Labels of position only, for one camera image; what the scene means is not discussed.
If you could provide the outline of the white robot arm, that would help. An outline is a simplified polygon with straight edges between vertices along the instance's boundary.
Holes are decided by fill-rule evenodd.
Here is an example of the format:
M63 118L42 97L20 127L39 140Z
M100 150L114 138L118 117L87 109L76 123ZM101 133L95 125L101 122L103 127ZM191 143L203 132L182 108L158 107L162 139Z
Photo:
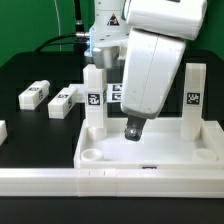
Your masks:
M207 0L94 0L95 21L85 58L99 69L123 64L125 138L138 141L156 118L181 63L197 38Z

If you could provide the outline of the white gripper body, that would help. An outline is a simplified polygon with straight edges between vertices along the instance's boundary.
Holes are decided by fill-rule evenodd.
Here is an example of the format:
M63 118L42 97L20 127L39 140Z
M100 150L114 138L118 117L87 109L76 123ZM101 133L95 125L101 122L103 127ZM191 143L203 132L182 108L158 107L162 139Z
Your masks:
M158 116L185 47L185 41L179 38L131 30L121 93L124 113L145 119Z

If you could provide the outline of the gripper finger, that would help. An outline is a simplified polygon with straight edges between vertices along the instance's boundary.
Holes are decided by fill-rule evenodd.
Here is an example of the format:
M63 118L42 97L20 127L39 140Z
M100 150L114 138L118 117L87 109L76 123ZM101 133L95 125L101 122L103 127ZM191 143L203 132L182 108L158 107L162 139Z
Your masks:
M141 139L145 123L146 120L144 118L129 115L124 131L125 138L131 141L139 141Z

